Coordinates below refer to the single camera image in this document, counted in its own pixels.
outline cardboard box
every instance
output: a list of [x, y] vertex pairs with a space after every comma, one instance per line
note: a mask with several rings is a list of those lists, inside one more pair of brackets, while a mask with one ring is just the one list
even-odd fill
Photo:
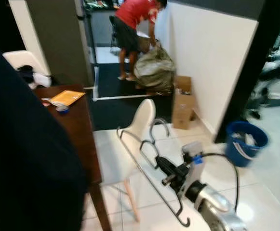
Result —
[[194, 96], [191, 94], [191, 78], [187, 76], [176, 76], [174, 87], [173, 127], [188, 129], [194, 105]]

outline black shorts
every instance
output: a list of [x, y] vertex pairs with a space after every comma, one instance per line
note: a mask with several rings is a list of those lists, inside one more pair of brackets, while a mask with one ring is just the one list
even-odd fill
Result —
[[138, 36], [136, 30], [114, 17], [114, 27], [117, 34], [118, 46], [127, 52], [138, 51]]

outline red shirt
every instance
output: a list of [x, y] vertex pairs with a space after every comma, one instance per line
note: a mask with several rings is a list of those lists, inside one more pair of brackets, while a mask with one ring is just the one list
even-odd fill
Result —
[[116, 11], [115, 16], [128, 26], [136, 28], [143, 20], [155, 23], [158, 10], [155, 0], [126, 0]]

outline black floor mat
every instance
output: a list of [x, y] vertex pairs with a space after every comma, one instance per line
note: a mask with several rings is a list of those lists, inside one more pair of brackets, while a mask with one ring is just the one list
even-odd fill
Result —
[[[126, 72], [129, 70], [129, 64], [126, 64]], [[135, 82], [121, 81], [117, 79], [120, 76], [119, 64], [100, 64], [98, 78], [98, 97], [113, 97], [127, 95], [145, 95], [145, 90], [135, 89]]]
[[[117, 100], [98, 100], [92, 101], [92, 91], [86, 94], [92, 126], [95, 131], [116, 129], [118, 126], [125, 128], [132, 122], [133, 116], [140, 105], [146, 99], [128, 98]], [[156, 106], [156, 117], [164, 118], [168, 123], [171, 122], [172, 96], [151, 96]]]

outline black chair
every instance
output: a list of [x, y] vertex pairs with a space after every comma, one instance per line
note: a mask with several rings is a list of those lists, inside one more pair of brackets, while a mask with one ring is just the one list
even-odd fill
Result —
[[112, 24], [112, 39], [111, 39], [111, 48], [110, 51], [112, 52], [112, 47], [117, 46], [117, 33], [115, 30], [115, 24], [114, 24], [114, 16], [109, 16], [109, 20]]

